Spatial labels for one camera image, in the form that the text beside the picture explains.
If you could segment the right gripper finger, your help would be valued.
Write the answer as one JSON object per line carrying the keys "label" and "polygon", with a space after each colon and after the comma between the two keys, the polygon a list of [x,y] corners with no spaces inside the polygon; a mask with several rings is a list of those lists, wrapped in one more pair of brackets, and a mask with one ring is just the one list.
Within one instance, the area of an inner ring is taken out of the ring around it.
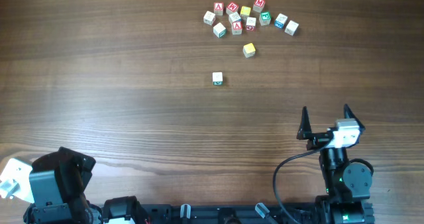
{"label": "right gripper finger", "polygon": [[309,113],[308,113],[307,107],[304,106],[302,108],[301,122],[299,125],[296,139],[306,140],[306,139],[311,139],[311,137],[312,137],[312,130],[311,130],[311,125],[309,120]]}
{"label": "right gripper finger", "polygon": [[360,120],[352,112],[352,110],[350,109],[347,103],[344,104],[343,113],[344,113],[345,119],[354,119],[358,123],[359,131],[360,131],[360,134],[362,135],[363,132],[365,131],[365,126],[360,122]]}

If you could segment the yellow block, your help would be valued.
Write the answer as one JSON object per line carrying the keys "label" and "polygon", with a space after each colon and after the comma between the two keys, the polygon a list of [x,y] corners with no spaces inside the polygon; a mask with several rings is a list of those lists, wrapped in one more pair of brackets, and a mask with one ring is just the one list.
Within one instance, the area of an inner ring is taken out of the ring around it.
{"label": "yellow block", "polygon": [[243,46],[242,51],[243,51],[243,54],[246,58],[250,58],[250,57],[254,56],[255,53],[256,53],[256,49],[255,49],[253,43],[245,44]]}
{"label": "yellow block", "polygon": [[247,6],[242,6],[240,9],[240,17],[242,20],[247,20],[247,18],[250,16],[251,8]]}

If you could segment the green V block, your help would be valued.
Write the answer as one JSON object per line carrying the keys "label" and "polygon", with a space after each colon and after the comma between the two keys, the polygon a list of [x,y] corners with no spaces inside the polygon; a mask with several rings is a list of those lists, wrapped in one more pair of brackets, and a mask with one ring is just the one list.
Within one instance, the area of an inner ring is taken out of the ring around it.
{"label": "green V block", "polygon": [[213,85],[222,85],[222,84],[223,84],[223,73],[213,72]]}

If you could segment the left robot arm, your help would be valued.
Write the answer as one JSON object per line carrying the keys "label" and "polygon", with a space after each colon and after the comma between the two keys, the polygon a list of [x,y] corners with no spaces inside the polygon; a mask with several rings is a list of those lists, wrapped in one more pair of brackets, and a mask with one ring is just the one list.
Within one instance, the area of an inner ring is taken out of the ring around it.
{"label": "left robot arm", "polygon": [[134,196],[109,199],[103,207],[90,203],[84,191],[95,159],[61,147],[35,160],[29,174],[34,202],[25,223],[110,223],[114,219],[150,223],[149,214]]}

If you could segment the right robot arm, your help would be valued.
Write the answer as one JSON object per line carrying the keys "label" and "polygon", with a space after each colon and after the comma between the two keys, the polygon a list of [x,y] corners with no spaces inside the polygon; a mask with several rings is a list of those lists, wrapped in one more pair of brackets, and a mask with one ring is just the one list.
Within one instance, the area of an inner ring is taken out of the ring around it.
{"label": "right robot arm", "polygon": [[348,105],[344,117],[323,133],[314,133],[307,108],[302,109],[297,139],[307,141],[308,151],[318,151],[327,194],[315,198],[320,223],[371,224],[375,222],[370,198],[373,166],[360,158],[349,159],[347,149],[359,143],[365,126]]}

